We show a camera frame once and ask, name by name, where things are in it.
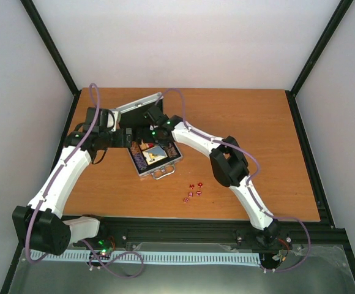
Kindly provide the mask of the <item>brown poker chip stack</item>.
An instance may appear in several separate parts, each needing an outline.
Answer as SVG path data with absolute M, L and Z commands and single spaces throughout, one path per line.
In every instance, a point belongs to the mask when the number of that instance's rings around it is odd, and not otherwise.
M 180 155 L 179 151 L 176 149 L 176 146 L 172 143 L 170 143 L 166 147 L 166 153 L 167 153 L 168 157 L 170 157 L 170 158 L 179 157 L 179 155 Z

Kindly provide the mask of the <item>blue playing card box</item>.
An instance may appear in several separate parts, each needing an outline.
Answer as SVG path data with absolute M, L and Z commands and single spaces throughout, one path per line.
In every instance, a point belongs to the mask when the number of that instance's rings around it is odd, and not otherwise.
M 159 145 L 145 149 L 142 153 L 148 165 L 154 164 L 168 157 L 166 151 Z

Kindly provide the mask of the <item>aluminium poker case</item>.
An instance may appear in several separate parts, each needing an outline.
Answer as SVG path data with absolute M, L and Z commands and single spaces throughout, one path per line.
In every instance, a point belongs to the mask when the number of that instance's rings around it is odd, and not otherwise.
M 162 93 L 157 92 L 111 111 L 119 128 L 132 131 L 133 140 L 127 150 L 138 176 L 159 180 L 175 172 L 182 153 L 172 139 L 156 130 L 149 117 L 163 114 Z

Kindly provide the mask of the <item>orange poker chip stack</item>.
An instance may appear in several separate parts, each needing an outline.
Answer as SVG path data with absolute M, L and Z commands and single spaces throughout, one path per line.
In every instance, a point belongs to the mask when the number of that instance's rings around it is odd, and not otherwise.
M 132 146 L 130 147 L 130 152 L 133 156 L 141 154 L 141 149 L 136 142 L 132 143 Z

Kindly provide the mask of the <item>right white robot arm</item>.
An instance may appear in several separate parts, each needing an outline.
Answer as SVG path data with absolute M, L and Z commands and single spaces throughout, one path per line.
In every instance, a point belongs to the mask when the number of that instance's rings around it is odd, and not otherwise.
M 245 209 L 255 231 L 256 241 L 268 247 L 280 233 L 279 221 L 262 201 L 249 172 L 248 154 L 234 137 L 216 137 L 208 134 L 179 116 L 164 118 L 134 131 L 138 143 L 155 143 L 166 146 L 182 143 L 209 158 L 215 180 L 229 188 Z

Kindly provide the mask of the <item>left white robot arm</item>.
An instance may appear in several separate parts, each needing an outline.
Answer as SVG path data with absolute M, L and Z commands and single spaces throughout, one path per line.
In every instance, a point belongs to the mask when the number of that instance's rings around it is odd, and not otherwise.
M 64 142 L 61 156 L 37 195 L 26 205 L 17 206 L 12 219 L 19 242 L 31 251 L 61 255 L 69 245 L 88 239 L 95 246 L 108 242 L 109 231 L 100 219 L 81 216 L 62 220 L 65 204 L 80 175 L 94 164 L 98 151 L 129 148 L 133 134 L 130 128 L 104 132 L 71 132 Z

